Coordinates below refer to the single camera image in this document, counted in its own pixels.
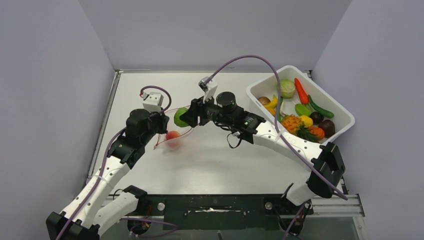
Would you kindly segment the toy peach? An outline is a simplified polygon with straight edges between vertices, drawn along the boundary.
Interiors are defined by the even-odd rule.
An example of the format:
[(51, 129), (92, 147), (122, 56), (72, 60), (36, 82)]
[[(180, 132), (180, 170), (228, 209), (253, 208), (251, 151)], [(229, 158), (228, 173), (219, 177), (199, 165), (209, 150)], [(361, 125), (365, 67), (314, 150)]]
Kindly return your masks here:
[(176, 130), (169, 131), (165, 135), (165, 145), (172, 150), (179, 148), (181, 145), (180, 136), (181, 134)]

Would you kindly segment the clear zip bag orange zipper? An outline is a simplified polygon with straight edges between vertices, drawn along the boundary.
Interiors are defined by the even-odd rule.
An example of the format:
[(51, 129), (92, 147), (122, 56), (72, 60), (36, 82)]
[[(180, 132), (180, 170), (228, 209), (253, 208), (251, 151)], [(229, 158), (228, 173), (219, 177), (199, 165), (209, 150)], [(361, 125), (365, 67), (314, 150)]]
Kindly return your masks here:
[(169, 117), (167, 124), (167, 133), (158, 134), (156, 144), (153, 146), (154, 150), (162, 149), (164, 152), (175, 151), (180, 148), (186, 137), (192, 133), (193, 128), (189, 125), (180, 126), (180, 121), (175, 124), (175, 117), (179, 117), (189, 109), (189, 106), (182, 106), (177, 108), (168, 109), (165, 115)]

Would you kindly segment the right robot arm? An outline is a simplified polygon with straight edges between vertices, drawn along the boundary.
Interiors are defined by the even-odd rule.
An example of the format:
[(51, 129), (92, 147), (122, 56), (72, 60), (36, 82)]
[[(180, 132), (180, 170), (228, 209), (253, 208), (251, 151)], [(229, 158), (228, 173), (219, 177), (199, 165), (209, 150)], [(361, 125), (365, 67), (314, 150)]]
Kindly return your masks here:
[(347, 199), (337, 188), (346, 170), (337, 145), (332, 142), (323, 145), (292, 135), (285, 129), (277, 130), (274, 123), (238, 106), (231, 92), (222, 92), (216, 99), (193, 99), (179, 120), (192, 128), (213, 122), (218, 127), (227, 128), (240, 140), (286, 157), (294, 155), (295, 159), (300, 160), (310, 174), (293, 183), (281, 199), (281, 207), (286, 213), (295, 213), (301, 204), (315, 196)]

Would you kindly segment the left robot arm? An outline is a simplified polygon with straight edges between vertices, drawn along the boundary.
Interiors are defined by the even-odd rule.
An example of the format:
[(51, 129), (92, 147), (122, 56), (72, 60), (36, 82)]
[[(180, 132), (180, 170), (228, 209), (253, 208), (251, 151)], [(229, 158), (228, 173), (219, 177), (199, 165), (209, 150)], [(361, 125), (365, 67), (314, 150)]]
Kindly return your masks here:
[(116, 184), (145, 154), (146, 145), (157, 134), (166, 134), (170, 118), (164, 113), (135, 109), (126, 126), (107, 144), (102, 163), (75, 199), (46, 219), (51, 240), (98, 240), (121, 217), (136, 210), (139, 196), (126, 193), (112, 206), (102, 204)]

